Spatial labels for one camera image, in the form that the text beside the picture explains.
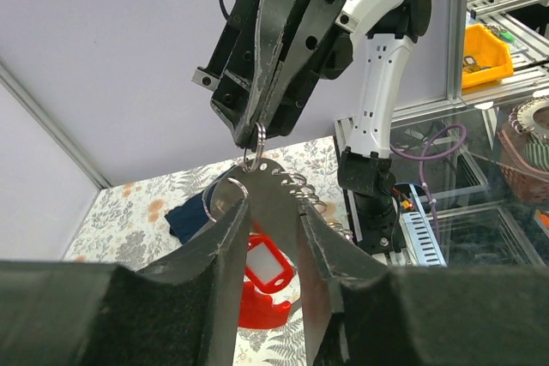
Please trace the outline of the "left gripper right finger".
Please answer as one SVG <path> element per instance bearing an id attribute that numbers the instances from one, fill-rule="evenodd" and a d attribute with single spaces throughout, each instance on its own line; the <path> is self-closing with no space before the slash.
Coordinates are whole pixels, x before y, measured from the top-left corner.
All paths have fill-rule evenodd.
<path id="1" fill-rule="evenodd" d="M 548 271 L 392 267 L 299 207 L 309 365 L 545 365 Z"/>

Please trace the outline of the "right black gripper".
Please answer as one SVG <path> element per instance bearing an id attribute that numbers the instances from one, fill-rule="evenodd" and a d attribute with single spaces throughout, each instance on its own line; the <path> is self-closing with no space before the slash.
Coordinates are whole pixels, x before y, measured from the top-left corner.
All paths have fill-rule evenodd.
<path id="1" fill-rule="evenodd" d="M 239 147 L 293 131 L 317 83 L 353 61 L 346 0 L 236 0 L 208 65 L 193 81 Z"/>

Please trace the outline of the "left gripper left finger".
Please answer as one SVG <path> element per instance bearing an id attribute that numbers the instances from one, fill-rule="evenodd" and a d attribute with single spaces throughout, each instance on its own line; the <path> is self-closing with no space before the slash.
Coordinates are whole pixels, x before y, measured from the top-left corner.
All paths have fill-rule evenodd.
<path id="1" fill-rule="evenodd" d="M 4 365 L 229 365 L 250 225 L 238 201 L 139 271 L 118 264 L 5 261 Z"/>

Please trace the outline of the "red key tag with key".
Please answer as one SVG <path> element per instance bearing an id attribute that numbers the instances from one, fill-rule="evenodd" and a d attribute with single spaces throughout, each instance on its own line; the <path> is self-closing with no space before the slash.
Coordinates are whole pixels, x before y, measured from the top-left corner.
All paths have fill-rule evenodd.
<path id="1" fill-rule="evenodd" d="M 270 237 L 252 235 L 248 240 L 244 274 L 260 292 L 272 295 L 285 289 L 295 272 Z"/>

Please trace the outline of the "metal key holder red handle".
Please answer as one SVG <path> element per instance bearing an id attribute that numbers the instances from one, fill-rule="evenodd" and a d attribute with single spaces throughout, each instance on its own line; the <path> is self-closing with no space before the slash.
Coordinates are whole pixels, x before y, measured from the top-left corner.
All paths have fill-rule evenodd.
<path id="1" fill-rule="evenodd" d="M 235 333 L 238 326 L 271 329 L 286 323 L 291 304 L 274 305 L 244 274 L 249 237 L 266 235 L 299 277 L 305 337 L 321 341 L 347 331 L 346 284 L 357 248 L 329 226 L 311 198 L 268 159 L 254 172 L 235 166 L 215 185 L 205 205 L 217 220 L 192 240 L 204 247 L 211 274 L 203 310 L 208 328 Z"/>

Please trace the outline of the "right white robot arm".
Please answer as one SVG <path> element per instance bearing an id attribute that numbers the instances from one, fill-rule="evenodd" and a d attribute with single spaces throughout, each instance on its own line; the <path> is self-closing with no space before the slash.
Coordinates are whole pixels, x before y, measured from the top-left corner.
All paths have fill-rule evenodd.
<path id="1" fill-rule="evenodd" d="M 225 18 L 193 82 L 211 92 L 212 109 L 243 149 L 289 135 L 317 83 L 339 77 L 365 44 L 365 84 L 337 178 L 353 207 L 354 242 L 370 255 L 401 249 L 390 127 L 431 0 L 236 0 Z"/>

